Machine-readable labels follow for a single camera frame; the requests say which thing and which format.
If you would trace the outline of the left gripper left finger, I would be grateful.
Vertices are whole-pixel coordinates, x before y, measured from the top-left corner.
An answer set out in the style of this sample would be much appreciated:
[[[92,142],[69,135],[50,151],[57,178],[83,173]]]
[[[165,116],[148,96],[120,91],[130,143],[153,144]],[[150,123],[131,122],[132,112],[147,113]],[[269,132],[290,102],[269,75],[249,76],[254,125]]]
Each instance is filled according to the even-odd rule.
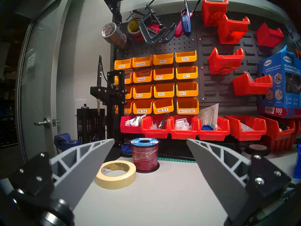
[[[53,199],[63,199],[74,209],[96,177],[115,143],[105,139],[67,149],[50,159]]]

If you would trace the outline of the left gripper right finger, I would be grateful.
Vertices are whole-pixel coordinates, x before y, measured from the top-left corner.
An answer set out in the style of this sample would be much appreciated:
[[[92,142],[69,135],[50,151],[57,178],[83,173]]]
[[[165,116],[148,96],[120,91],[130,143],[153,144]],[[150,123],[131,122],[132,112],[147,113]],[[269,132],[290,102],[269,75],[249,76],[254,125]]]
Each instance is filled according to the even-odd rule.
[[[187,145],[229,220],[234,222],[249,198],[246,185],[251,160],[213,143],[187,139]]]

